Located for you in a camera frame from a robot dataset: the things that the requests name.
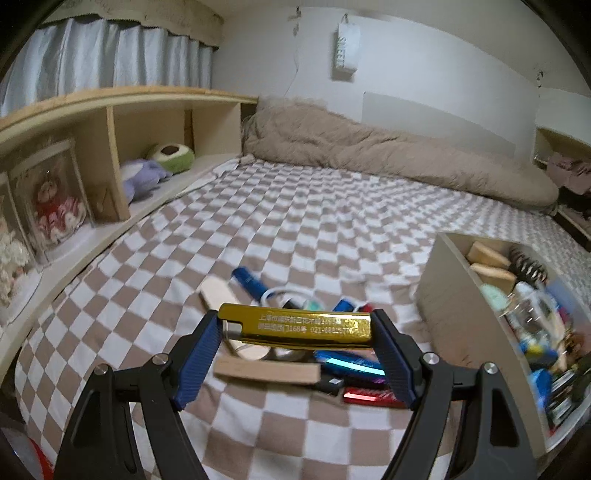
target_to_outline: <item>blanket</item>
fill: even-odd
[[[554,183],[527,161],[370,127],[296,100],[261,99],[245,125],[244,151],[268,161],[401,176],[523,209],[544,209],[558,198]]]
[[[589,254],[549,217],[401,178],[242,162],[140,221],[55,299],[15,369],[27,432],[55,461],[93,367],[138,367],[170,351],[205,314],[196,292],[207,275],[228,280],[249,304],[230,280],[239,265],[270,287],[303,288],[327,306],[342,297],[372,303],[429,350],[414,297],[438,231],[530,244],[591,302]],[[211,369],[181,413],[212,480],[381,478],[410,417]],[[155,480],[140,405],[132,405],[132,419],[146,477]],[[443,442],[433,480],[445,477],[452,445]]]

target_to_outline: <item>bed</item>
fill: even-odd
[[[243,159],[140,221],[53,302],[15,372],[28,432],[54,461],[92,368],[170,350],[204,314],[196,290],[205,275],[230,279],[238,265],[328,305],[346,296],[382,307],[427,349],[413,299],[437,231],[531,244],[591,303],[589,256],[547,216],[402,178]],[[380,478],[410,413],[209,372],[181,417],[212,479],[352,480]],[[147,478],[159,478],[138,405],[132,418]],[[443,442],[434,478],[451,448]]]

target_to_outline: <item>storage box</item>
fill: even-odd
[[[470,247],[479,241],[508,256],[512,246],[538,260],[548,271],[552,294],[571,314],[574,328],[585,335],[585,345],[591,345],[591,312],[568,289],[552,265],[526,245],[502,240],[439,233],[417,290],[417,304],[431,332],[433,348],[448,363],[479,368],[491,361],[499,366],[525,424],[536,458],[552,451],[569,438],[584,419],[591,397],[569,415],[552,434],[544,413],[539,413],[534,393],[528,382],[531,373],[525,356],[506,320],[489,307],[480,293],[482,282],[470,270],[465,258]]]

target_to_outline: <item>white cable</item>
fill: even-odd
[[[297,18],[301,18],[301,13],[297,14]],[[295,64],[295,73],[294,73],[294,77],[291,79],[290,85],[287,88],[287,90],[285,91],[285,93],[283,94],[283,96],[287,96],[287,94],[289,93],[289,91],[291,90],[292,85],[295,82],[295,79],[297,78],[297,74],[300,71],[300,42],[297,39],[297,34],[300,32],[300,21],[298,20],[298,22],[295,24],[294,27],[294,37],[295,37],[295,51],[294,51],[294,64]]]
[[[274,294],[277,293],[295,293],[297,295],[301,295],[305,298],[307,298],[308,300],[314,300],[316,303],[318,303],[318,305],[320,306],[320,308],[322,308],[322,310],[325,309],[324,304],[318,300],[317,298],[314,298],[313,295],[310,295],[306,290],[304,290],[303,288],[298,288],[298,287],[273,287],[273,288],[269,288],[269,290],[267,290],[262,296],[261,296],[261,305],[263,307],[267,307],[267,308],[271,308],[271,306],[269,305],[269,302],[267,302],[267,299]]]

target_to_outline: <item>gold lighter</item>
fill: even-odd
[[[230,340],[283,348],[371,348],[369,313],[311,312],[224,303],[217,316]]]

